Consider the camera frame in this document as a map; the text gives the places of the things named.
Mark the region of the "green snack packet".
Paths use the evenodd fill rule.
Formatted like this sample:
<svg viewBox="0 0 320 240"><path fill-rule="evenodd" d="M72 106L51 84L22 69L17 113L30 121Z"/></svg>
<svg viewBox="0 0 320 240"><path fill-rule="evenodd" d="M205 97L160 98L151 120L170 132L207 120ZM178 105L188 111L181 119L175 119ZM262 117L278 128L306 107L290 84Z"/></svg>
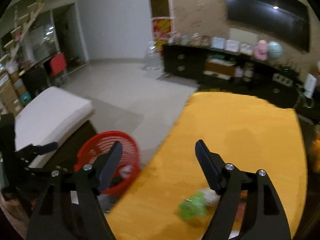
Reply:
<svg viewBox="0 0 320 240"><path fill-rule="evenodd" d="M206 202L201 191L193 194L178 205L178 215L181 220L205 217L206 214Z"/></svg>

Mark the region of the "printed white plastic wrapper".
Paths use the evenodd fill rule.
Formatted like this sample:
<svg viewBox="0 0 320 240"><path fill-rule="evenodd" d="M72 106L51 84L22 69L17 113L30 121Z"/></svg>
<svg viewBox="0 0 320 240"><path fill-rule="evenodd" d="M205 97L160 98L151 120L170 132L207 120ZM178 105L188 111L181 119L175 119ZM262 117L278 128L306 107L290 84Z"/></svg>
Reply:
<svg viewBox="0 0 320 240"><path fill-rule="evenodd" d="M119 174L123 179L129 178L131 176L131 172L132 172L132 165L123 166L119 170Z"/></svg>

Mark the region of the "white plastic bag trash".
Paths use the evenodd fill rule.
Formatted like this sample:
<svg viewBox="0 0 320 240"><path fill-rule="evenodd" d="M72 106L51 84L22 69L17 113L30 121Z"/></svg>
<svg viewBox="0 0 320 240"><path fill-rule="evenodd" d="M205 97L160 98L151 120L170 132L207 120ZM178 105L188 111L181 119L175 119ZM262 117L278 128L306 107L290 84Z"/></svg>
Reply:
<svg viewBox="0 0 320 240"><path fill-rule="evenodd" d="M206 188L200 190L203 195L204 203L206 206L213 206L220 200L220 196L212 189Z"/></svg>

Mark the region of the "red plastic basket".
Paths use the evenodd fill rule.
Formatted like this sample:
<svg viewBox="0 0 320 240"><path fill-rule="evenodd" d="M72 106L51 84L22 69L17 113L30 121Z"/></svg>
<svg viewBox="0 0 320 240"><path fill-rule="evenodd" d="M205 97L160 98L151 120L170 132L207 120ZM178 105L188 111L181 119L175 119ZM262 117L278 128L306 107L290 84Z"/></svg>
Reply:
<svg viewBox="0 0 320 240"><path fill-rule="evenodd" d="M103 191L103 194L110 194L120 197L132 185L141 172L140 152L136 141L127 133L121 131L107 131L99 133L89 139L78 151L78 161L74 170L78 171L85 164L92 164L101 154L107 153L115 141L121 143L123 155L112 178L111 185ZM119 170L126 165L132 165L131 176L127 179L121 178Z"/></svg>

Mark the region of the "yellow tablecloth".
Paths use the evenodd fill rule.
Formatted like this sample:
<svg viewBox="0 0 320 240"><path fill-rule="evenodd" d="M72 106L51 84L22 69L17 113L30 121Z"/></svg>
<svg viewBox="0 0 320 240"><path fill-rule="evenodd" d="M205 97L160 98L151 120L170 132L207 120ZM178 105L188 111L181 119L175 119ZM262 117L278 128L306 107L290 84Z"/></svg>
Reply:
<svg viewBox="0 0 320 240"><path fill-rule="evenodd" d="M296 113L253 96L193 94L152 161L107 216L117 239L200 239L211 215L184 222L181 201L207 187L195 156L203 140L237 168L265 170L295 234L307 189L305 148Z"/></svg>

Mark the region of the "red chair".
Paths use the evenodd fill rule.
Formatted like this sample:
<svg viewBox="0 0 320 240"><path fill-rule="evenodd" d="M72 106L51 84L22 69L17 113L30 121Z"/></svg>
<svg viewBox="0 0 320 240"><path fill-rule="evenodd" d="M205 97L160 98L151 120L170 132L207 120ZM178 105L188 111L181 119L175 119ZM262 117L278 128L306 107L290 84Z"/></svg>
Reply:
<svg viewBox="0 0 320 240"><path fill-rule="evenodd" d="M61 74L67 68L67 62L64 53L59 53L54 56L50 61L51 76Z"/></svg>

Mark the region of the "white router box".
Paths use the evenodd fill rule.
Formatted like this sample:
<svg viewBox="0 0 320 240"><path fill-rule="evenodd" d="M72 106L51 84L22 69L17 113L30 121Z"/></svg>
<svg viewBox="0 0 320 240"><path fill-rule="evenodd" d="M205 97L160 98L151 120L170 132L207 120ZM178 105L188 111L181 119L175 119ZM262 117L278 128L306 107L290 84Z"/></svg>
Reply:
<svg viewBox="0 0 320 240"><path fill-rule="evenodd" d="M305 89L304 96L306 98L309 98L309 99L312 98L316 85L317 85L317 78L314 77L312 74L308 74L304 82L304 89Z"/></svg>

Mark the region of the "clear glass vase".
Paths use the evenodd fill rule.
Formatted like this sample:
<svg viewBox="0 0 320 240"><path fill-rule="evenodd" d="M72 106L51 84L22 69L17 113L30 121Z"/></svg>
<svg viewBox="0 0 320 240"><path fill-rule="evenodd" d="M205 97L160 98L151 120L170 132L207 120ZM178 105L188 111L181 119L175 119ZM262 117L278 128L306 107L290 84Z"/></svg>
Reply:
<svg viewBox="0 0 320 240"><path fill-rule="evenodd" d="M162 68L161 55L156 47L156 42L151 41L145 54L145 69L146 70L159 70Z"/></svg>

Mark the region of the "black tv cabinet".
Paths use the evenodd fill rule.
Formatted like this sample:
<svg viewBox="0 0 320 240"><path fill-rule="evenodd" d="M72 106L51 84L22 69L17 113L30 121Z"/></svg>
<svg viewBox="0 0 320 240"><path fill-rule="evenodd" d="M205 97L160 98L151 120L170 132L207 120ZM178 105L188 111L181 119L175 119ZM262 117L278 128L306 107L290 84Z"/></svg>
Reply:
<svg viewBox="0 0 320 240"><path fill-rule="evenodd" d="M282 108L297 108L303 101L302 82L289 68L242 53L179 44L163 45L162 54L165 73L205 87L257 96Z"/></svg>

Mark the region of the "pink plush toy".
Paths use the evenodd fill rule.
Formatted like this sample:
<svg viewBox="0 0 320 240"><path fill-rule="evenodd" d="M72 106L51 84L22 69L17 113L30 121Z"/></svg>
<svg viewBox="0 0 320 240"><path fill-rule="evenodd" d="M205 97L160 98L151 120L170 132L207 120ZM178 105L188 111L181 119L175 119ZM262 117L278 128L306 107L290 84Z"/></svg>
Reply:
<svg viewBox="0 0 320 240"><path fill-rule="evenodd" d="M254 47L254 58L260 61L266 61L268 58L268 42L260 40Z"/></svg>

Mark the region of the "light blue globe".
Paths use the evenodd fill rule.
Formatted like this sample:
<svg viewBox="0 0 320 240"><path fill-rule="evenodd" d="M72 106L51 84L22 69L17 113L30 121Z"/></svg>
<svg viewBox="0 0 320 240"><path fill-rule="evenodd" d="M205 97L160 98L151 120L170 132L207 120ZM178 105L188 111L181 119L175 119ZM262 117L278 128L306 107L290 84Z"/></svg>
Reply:
<svg viewBox="0 0 320 240"><path fill-rule="evenodd" d="M270 41L268 43L268 58L278 59L283 55L283 48L279 42Z"/></svg>

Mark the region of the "landscape picture frame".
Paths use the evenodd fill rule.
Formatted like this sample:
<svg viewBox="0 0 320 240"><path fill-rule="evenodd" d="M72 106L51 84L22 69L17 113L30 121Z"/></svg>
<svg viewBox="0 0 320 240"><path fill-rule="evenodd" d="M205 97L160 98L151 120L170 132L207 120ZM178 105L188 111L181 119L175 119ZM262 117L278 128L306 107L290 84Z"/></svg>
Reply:
<svg viewBox="0 0 320 240"><path fill-rule="evenodd" d="M248 56L253 55L253 46L247 43L241 43L239 52Z"/></svg>

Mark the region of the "white picture frame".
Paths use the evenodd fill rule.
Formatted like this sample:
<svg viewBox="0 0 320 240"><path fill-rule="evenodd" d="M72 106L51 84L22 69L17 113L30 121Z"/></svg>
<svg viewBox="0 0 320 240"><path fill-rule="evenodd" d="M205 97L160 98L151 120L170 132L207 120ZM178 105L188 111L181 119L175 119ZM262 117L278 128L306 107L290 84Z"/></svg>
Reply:
<svg viewBox="0 0 320 240"><path fill-rule="evenodd" d="M226 40L225 42L225 50L231 51L233 53L237 53L240 48L240 42L236 40Z"/></svg>

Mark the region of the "blue picture frame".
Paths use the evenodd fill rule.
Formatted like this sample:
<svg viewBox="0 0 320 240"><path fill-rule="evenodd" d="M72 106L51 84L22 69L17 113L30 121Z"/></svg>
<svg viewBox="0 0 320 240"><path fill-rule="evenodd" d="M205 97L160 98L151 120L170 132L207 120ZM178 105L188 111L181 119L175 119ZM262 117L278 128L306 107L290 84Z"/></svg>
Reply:
<svg viewBox="0 0 320 240"><path fill-rule="evenodd" d="M221 37L213 37L211 48L224 50L225 49L225 39Z"/></svg>

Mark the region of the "wall mounted television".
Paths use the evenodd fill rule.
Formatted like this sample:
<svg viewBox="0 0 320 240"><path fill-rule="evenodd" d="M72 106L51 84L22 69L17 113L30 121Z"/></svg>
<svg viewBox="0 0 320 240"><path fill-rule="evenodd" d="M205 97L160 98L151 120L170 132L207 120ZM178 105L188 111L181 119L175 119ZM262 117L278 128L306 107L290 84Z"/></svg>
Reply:
<svg viewBox="0 0 320 240"><path fill-rule="evenodd" d="M227 18L273 33L295 48L310 51L308 7L299 0L225 0Z"/></svg>

